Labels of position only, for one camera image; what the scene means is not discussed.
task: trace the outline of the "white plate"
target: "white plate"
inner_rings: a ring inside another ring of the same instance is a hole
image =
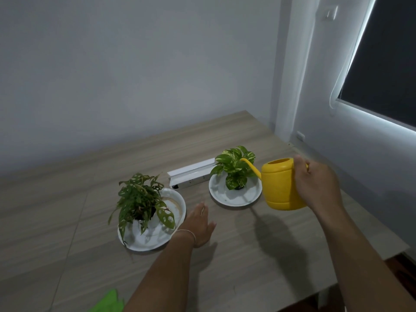
[[[150,219],[146,231],[141,234],[140,223],[138,223],[137,220],[134,220],[133,224],[127,224],[126,231],[124,232],[124,241],[126,241],[126,247],[128,249],[143,252],[158,248],[171,239],[172,234],[184,221],[186,215],[186,205],[185,200],[180,193],[174,191],[173,189],[164,188],[160,191],[160,196],[175,216],[175,229],[172,230],[162,225],[158,216],[155,214]],[[118,228],[117,234],[120,242],[123,243],[122,236]]]
[[[209,180],[209,192],[219,203],[230,207],[242,207],[259,198],[262,190],[261,181],[257,177],[249,177],[247,184],[240,190],[229,190],[226,187],[227,174],[212,175]]]

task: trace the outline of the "hand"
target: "hand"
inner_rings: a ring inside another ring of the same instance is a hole
[[[189,230],[195,234],[196,243],[190,232],[179,231],[174,235],[187,235],[195,243],[194,247],[201,247],[211,239],[211,234],[216,225],[217,224],[213,221],[208,224],[208,206],[204,203],[199,203],[196,205],[195,209],[187,215],[184,222],[178,228],[178,230]]]
[[[329,166],[305,161],[297,155],[294,157],[294,179],[297,192],[315,214],[331,208],[342,208],[340,184]]]

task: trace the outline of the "dark window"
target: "dark window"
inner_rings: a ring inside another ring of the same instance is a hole
[[[376,0],[338,98],[416,126],[416,0]]]

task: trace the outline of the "tiled surface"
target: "tiled surface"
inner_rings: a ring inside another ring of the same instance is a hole
[[[160,253],[128,252],[118,241],[118,181],[161,174],[244,145],[256,166],[293,156],[247,112],[117,145],[12,175],[0,183],[0,311],[86,311],[116,288],[131,296]],[[277,311],[335,283],[325,237],[308,208],[279,212],[261,197],[249,209],[214,203],[207,183],[180,190],[187,209],[205,201],[217,222],[210,245],[193,252],[189,311]],[[405,250],[348,195],[352,218],[383,258]]]

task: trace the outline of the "potted plant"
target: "potted plant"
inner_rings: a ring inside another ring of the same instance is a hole
[[[215,158],[217,163],[212,169],[211,175],[221,175],[223,171],[226,172],[228,174],[226,177],[226,187],[229,190],[240,190],[246,185],[247,177],[255,176],[255,173],[249,168],[248,164],[240,161],[240,159],[246,158],[253,164],[255,157],[253,152],[248,151],[243,146],[224,150]]]
[[[128,223],[132,224],[133,220],[137,220],[141,226],[140,232],[143,234],[147,229],[149,220],[155,213],[163,225],[169,229],[174,229],[174,214],[161,199],[159,191],[164,185],[157,181],[158,177],[159,175],[149,176],[136,173],[129,180],[119,182],[119,185],[125,184],[125,186],[119,191],[121,198],[116,209],[110,215],[108,224],[110,224],[114,212],[120,210],[118,229],[124,244],[126,244],[124,241],[126,225]]]

